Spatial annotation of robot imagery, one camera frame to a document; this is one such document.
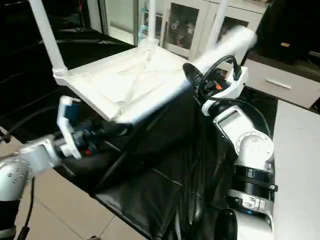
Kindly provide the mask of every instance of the glass cabinet door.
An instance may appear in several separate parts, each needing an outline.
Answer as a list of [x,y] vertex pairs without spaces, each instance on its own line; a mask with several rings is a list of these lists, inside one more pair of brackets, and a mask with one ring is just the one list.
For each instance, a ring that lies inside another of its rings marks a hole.
[[[202,31],[202,37],[196,53],[197,57],[203,54],[206,49],[207,41],[209,39],[210,32],[211,32],[218,8],[219,8],[219,4],[216,4],[216,3],[211,3],[209,6],[207,19],[205,20],[205,25]],[[221,31],[218,37],[218,41],[223,39],[224,35],[235,26],[242,25],[244,27],[251,29],[252,31],[256,31],[262,16],[263,14],[260,14],[260,13],[229,6],[226,10],[226,14],[225,14]],[[241,63],[245,54],[246,54],[245,50],[234,53],[238,63]]]
[[165,6],[160,46],[192,60],[201,39],[209,3],[203,0],[168,0]]

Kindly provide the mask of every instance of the cable connector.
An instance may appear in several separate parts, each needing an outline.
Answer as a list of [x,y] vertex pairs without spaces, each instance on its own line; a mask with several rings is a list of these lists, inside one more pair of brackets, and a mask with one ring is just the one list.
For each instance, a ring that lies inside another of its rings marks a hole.
[[241,66],[240,65],[233,66],[233,79],[235,81],[238,81],[241,74],[242,74]]

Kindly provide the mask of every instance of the black cable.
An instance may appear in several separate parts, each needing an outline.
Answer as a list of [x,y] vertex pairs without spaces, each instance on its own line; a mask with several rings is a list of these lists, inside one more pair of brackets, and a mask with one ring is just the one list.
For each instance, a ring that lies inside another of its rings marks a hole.
[[253,106],[252,104],[246,102],[246,101],[243,101],[243,100],[240,100],[240,99],[233,99],[233,98],[224,98],[224,97],[212,97],[212,96],[207,96],[205,93],[204,93],[204,86],[205,86],[205,82],[207,80],[207,78],[209,77],[209,75],[211,74],[212,71],[214,71],[217,66],[221,63],[223,63],[224,61],[226,60],[231,60],[232,63],[233,63],[233,70],[234,70],[234,80],[237,81],[241,72],[240,69],[241,67],[238,65],[237,63],[237,60],[236,58],[233,56],[233,55],[227,55],[227,56],[224,56],[222,58],[220,58],[217,62],[215,62],[215,64],[213,64],[209,70],[205,73],[205,75],[203,76],[203,78],[200,80],[199,82],[199,92],[200,92],[200,95],[202,97],[204,97],[206,100],[213,100],[213,101],[226,101],[226,102],[233,102],[233,103],[240,103],[240,104],[245,104],[247,106],[249,106],[250,108],[252,108],[256,113],[258,113],[258,115],[261,117],[262,121],[263,121],[263,124],[265,126],[265,129],[266,129],[266,133],[267,135],[272,139],[272,134],[271,134],[271,131],[270,131],[270,127],[269,127],[269,124],[265,118],[265,116],[261,113],[261,111],[259,111],[259,109],[257,109],[255,106]]
[[6,141],[6,143],[8,143],[10,141],[10,137],[11,137],[12,133],[15,130],[17,130],[18,128],[20,128],[23,124],[25,124],[29,120],[33,119],[34,117],[36,117],[36,116],[38,116],[38,115],[40,115],[42,113],[48,112],[50,110],[56,109],[57,107],[58,107],[57,105],[47,106],[47,107],[44,107],[44,108],[42,108],[42,109],[40,109],[38,111],[35,111],[34,113],[32,113],[29,116],[25,117],[24,119],[19,121],[16,125],[14,125],[4,136],[0,137],[0,143],[2,141]]
[[32,178],[31,180],[31,194],[30,194],[30,206],[29,206],[29,211],[26,216],[26,220],[24,223],[24,226],[22,227],[19,236],[17,237],[17,240],[25,240],[27,238],[27,235],[29,233],[30,228],[28,227],[32,210],[34,208],[34,199],[35,199],[35,177]]
[[206,79],[209,77],[209,75],[212,73],[212,71],[216,70],[217,66],[220,65],[221,63],[223,63],[226,60],[231,60],[233,63],[233,70],[234,71],[238,71],[238,63],[236,58],[233,55],[227,55],[224,56],[222,58],[220,58],[218,61],[216,61],[210,68],[209,70],[205,73],[205,75],[203,76],[203,78],[200,80],[199,82],[199,89],[200,91],[204,88],[205,86],[205,81]]
[[31,197],[30,197],[30,207],[29,207],[29,211],[28,211],[28,215],[26,217],[26,221],[24,226],[27,227],[29,222],[30,222],[30,217],[31,217],[31,213],[32,213],[32,209],[34,207],[34,198],[35,198],[35,177],[32,178],[31,180]]

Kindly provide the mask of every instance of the metal bracket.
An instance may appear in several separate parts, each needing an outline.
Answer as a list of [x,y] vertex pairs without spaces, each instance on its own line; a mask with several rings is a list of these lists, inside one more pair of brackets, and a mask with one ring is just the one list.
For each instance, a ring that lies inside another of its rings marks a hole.
[[65,140],[65,144],[63,144],[60,148],[63,154],[66,157],[74,156],[76,159],[81,159],[81,154],[77,149],[75,141],[72,137],[73,128],[69,124],[69,119],[66,118],[66,110],[67,107],[71,107],[73,102],[81,102],[81,100],[69,96],[62,96],[59,102],[59,110],[58,110],[58,117],[56,123],[63,135]]

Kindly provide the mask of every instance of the shelf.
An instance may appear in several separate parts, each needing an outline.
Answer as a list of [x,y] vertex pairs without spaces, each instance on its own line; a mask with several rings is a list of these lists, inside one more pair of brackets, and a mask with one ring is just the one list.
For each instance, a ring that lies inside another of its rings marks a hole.
[[[207,2],[219,4],[221,0],[205,0]],[[243,9],[258,14],[264,14],[268,4],[253,0],[230,0],[229,6],[237,9]]]

